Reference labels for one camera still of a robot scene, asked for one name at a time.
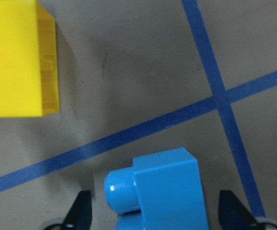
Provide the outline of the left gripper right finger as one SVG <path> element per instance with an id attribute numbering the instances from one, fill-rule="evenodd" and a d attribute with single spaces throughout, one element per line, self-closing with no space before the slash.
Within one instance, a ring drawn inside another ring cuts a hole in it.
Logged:
<path id="1" fill-rule="evenodd" d="M 260 230 L 253 215 L 230 190 L 219 193 L 219 223 L 223 230 Z"/>

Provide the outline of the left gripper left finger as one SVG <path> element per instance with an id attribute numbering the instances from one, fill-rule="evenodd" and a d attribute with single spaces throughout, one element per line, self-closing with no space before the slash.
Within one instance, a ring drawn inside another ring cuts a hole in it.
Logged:
<path id="1" fill-rule="evenodd" d="M 92 194 L 80 191 L 67 213 L 62 230 L 89 230 L 92 224 Z"/>

